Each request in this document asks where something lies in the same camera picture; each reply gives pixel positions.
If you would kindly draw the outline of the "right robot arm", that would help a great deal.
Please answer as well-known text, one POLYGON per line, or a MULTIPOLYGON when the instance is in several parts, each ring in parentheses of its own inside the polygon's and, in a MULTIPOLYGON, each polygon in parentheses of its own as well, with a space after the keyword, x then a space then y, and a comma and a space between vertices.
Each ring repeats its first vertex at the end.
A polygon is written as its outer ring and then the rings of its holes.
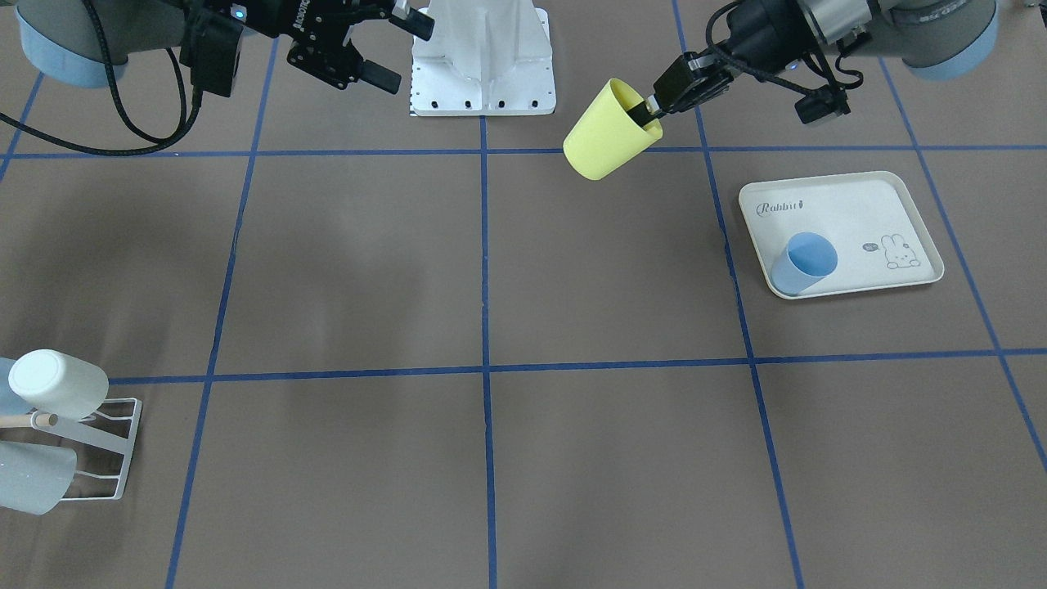
POLYGON ((427 41, 435 20, 407 1, 16 1, 23 52, 48 77, 86 88, 107 83, 104 56, 178 49, 195 89, 229 97, 244 33, 285 36, 293 67, 337 89, 370 83, 395 93, 397 72, 364 59, 353 27, 388 21, 427 41))

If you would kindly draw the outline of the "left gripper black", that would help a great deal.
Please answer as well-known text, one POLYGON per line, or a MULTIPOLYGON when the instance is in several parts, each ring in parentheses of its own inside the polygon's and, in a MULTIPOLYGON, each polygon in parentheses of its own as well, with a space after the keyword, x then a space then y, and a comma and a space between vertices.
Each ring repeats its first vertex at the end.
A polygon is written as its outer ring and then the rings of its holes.
POLYGON ((733 1, 710 16, 704 42, 700 52, 683 52, 667 67, 654 82, 651 97, 628 109, 632 123, 652 128, 670 113, 721 96, 741 74, 800 97, 816 90, 781 78, 793 62, 824 53, 797 1, 733 1))

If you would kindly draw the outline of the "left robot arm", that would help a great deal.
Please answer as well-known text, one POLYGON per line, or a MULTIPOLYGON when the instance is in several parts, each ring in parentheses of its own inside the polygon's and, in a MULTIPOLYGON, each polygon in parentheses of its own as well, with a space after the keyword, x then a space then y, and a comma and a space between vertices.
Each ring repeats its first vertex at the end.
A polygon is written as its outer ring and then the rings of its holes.
POLYGON ((804 124, 850 112, 864 75, 846 56, 898 56, 921 80, 956 80, 992 54, 995 1, 733 1, 714 12, 701 52, 677 56, 649 97, 626 104, 646 127, 722 96, 748 75, 796 93, 804 124))

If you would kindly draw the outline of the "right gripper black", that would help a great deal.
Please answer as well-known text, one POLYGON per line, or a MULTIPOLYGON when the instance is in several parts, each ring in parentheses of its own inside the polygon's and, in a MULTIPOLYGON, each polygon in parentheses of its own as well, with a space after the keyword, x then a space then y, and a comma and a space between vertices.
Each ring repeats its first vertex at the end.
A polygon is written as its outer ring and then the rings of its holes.
POLYGON ((401 75, 364 59, 352 44, 351 29, 369 20, 386 20, 398 29, 428 42, 435 20, 408 1, 228 1, 245 22, 245 31, 269 38, 287 36, 287 61, 311 77, 337 89, 363 82, 398 93, 401 75))

